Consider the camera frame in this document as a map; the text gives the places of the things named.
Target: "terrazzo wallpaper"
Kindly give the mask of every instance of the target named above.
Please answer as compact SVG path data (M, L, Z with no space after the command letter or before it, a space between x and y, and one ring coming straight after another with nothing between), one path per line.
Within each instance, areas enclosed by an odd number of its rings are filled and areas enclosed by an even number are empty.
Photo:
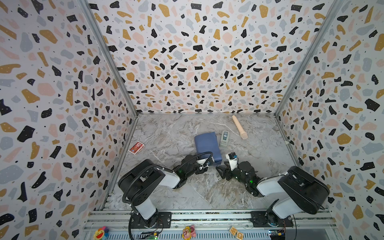
M278 116L346 240L384 239L383 14L345 1Z
M271 113L332 0L89 0L139 113Z
M75 1L0 7L0 239L79 239L133 115Z

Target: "beige wooden stick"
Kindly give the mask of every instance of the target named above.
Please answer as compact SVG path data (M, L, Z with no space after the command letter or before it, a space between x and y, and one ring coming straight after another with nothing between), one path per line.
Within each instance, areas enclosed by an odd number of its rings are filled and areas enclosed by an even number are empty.
M239 130L240 137L242 139L244 139L244 140L247 139L248 138L248 134L244 131L243 127L241 126L241 124L237 120L237 117L235 115L232 115L232 119L235 122L235 125L236 125L237 129Z

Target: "gray marble surface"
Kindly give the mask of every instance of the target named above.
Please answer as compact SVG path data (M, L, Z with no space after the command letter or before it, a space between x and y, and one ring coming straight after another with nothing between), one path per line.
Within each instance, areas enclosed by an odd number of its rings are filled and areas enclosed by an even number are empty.
M127 153L118 179L145 159L173 168L186 155L196 154L196 135L215 132L219 142L223 130L230 133L228 146L220 147L223 161L225 154L236 152L239 161L249 161L260 177L277 175L294 165L273 116L237 115L237 118L248 133L246 140L241 139L231 115L140 115L131 145L140 141L145 147L137 155ZM130 210L121 201L122 194L116 185L104 210ZM204 174L188 178L178 190L158 186L150 199L161 210L266 209L278 197L278 194L253 197L243 184L221 179L211 167Z

